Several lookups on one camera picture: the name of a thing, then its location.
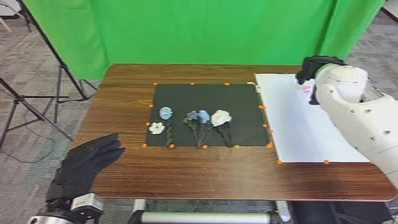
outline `white flower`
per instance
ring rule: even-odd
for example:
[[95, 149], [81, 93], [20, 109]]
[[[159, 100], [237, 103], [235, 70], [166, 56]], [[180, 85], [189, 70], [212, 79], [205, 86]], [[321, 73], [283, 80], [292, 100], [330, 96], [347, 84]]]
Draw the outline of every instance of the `white flower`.
[[216, 110], [214, 114], [211, 115], [211, 124], [212, 126], [219, 126], [225, 122], [232, 120], [228, 112], [223, 110]]
[[161, 122], [152, 122], [150, 127], [148, 127], [148, 131], [152, 133], [152, 135], [157, 135], [164, 130], [164, 126]]

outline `black glove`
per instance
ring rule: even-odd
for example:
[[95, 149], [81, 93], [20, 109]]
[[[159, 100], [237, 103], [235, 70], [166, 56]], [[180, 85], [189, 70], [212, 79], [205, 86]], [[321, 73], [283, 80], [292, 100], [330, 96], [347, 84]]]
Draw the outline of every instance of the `black glove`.
[[88, 193], [95, 175], [118, 159], [122, 152], [116, 134], [102, 136], [70, 149], [47, 188], [47, 203]]
[[346, 65], [344, 61], [337, 57], [305, 57], [301, 62], [301, 71], [294, 75], [298, 85], [314, 78], [315, 71], [324, 64]]

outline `wooden table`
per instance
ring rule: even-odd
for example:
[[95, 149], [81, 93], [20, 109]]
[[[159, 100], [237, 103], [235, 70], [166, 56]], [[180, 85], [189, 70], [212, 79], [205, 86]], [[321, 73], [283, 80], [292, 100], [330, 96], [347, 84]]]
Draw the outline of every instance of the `wooden table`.
[[152, 83], [246, 83], [253, 73], [296, 66], [113, 65], [74, 145], [116, 132], [125, 153], [102, 170], [93, 192], [106, 198], [385, 201], [394, 187], [370, 164], [276, 164], [264, 147], [141, 148]]

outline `green screen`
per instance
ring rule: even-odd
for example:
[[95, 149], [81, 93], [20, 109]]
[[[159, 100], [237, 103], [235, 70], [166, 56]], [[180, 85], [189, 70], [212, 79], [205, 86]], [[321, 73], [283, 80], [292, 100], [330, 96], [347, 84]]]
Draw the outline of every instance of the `green screen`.
[[344, 58], [383, 0], [24, 0], [77, 78], [108, 65]]

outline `white paper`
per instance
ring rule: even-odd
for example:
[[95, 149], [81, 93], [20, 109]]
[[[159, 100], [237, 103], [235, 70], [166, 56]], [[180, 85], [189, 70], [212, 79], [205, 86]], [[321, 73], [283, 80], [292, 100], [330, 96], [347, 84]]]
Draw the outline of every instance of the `white paper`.
[[312, 82], [305, 82], [310, 91], [303, 92], [292, 74], [257, 74], [255, 79], [278, 160], [369, 162], [340, 136], [324, 111], [307, 103]]

